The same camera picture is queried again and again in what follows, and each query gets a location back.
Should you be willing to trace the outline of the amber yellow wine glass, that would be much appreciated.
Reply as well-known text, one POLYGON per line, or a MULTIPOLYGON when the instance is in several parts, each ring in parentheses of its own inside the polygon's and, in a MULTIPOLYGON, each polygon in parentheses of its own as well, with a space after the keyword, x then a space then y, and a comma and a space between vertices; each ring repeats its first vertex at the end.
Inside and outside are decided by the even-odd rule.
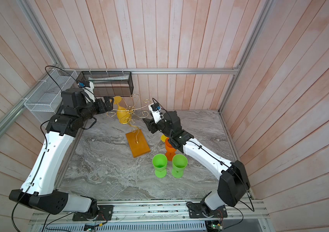
POLYGON ((117 105, 116 116, 121 124, 128 124, 132 119, 131 114, 126 108, 120 106, 121 101, 121 96, 114 96, 114 105, 117 105))

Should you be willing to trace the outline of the orange wine glass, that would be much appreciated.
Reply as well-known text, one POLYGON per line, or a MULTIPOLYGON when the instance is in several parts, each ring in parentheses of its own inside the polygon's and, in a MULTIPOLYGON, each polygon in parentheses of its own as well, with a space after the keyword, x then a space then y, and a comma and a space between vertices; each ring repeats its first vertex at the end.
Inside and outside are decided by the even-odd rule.
POLYGON ((166 138, 165 140, 165 149, 165 156, 167 157, 167 160, 172 161, 173 157, 176 155, 176 149, 173 148, 172 145, 169 143, 169 138, 166 138))

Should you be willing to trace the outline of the green wine glass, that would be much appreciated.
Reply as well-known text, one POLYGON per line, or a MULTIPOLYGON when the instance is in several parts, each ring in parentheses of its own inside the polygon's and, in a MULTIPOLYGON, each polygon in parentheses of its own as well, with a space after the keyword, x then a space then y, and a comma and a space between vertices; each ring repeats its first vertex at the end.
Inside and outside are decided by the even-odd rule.
POLYGON ((157 154, 152 160, 155 175, 158 178, 164 178, 166 176, 167 157, 164 154, 157 154))
POLYGON ((171 174, 175 178, 181 178, 183 172, 187 167, 188 159, 182 154, 176 154, 172 159, 172 171, 171 174))

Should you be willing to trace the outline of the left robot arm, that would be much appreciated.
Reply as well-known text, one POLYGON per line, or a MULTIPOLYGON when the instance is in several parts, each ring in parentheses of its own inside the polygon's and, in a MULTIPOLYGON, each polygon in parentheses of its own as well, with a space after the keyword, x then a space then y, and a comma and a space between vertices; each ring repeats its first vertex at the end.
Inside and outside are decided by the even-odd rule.
POLYGON ((11 191, 9 199, 53 215, 78 212, 87 220, 94 220, 99 213, 96 199, 57 191, 54 184, 64 156, 79 130, 83 130, 85 122, 95 115, 112 111, 114 98, 95 99, 80 88, 67 89, 61 96, 62 110, 47 122, 45 141, 30 175, 20 189, 11 191))

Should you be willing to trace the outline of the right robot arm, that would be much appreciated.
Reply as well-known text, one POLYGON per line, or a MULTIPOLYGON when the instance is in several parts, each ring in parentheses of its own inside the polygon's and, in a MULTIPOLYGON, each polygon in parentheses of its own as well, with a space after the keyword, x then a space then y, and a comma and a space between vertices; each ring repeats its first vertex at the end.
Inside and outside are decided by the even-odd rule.
POLYGON ((221 206, 235 207, 248 193, 250 183, 242 162, 227 160, 203 146, 193 135, 182 129, 181 120, 175 111, 162 113, 159 107, 149 106, 152 119, 144 119, 151 133, 160 131, 169 138, 171 146, 194 158, 218 179, 218 188, 205 196, 200 209, 209 216, 221 206))

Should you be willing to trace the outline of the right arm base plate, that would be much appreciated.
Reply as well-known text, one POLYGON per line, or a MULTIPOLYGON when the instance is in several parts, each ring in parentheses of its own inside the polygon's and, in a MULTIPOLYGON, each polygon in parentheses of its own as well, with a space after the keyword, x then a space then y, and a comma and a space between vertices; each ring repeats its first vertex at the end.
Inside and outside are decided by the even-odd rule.
POLYGON ((226 209, 221 206, 216 210, 209 209, 203 203, 193 203, 187 202, 186 206, 189 210, 189 217, 190 218, 227 218, 227 211, 226 209))

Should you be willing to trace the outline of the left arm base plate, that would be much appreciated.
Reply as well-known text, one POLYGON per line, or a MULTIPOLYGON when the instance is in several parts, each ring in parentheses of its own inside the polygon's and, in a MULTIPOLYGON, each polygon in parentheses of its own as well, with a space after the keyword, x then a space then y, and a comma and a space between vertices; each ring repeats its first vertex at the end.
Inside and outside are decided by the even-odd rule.
POLYGON ((110 221, 114 205, 96 205, 86 213, 74 213, 72 221, 110 221))

